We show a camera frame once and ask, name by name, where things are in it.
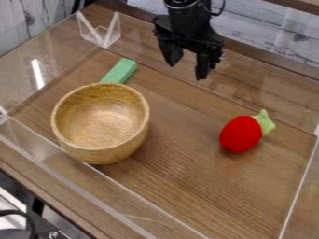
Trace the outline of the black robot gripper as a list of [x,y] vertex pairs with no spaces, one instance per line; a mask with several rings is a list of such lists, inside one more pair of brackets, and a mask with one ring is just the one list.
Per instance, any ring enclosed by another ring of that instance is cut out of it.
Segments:
[[212,11],[210,0],[162,0],[162,4],[168,13],[152,20],[162,58],[173,67],[188,49],[197,55],[196,80],[205,79],[222,54],[224,42],[210,18],[222,13],[225,0],[218,12]]

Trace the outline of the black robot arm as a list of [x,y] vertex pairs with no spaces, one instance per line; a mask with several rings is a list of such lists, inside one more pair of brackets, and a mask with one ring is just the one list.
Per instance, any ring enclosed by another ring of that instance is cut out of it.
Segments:
[[152,19],[164,61],[173,67],[182,51],[192,51],[196,80],[206,78],[222,56],[224,40],[210,25],[210,18],[224,11],[225,0],[220,1],[218,11],[212,11],[212,0],[162,0],[168,13]]

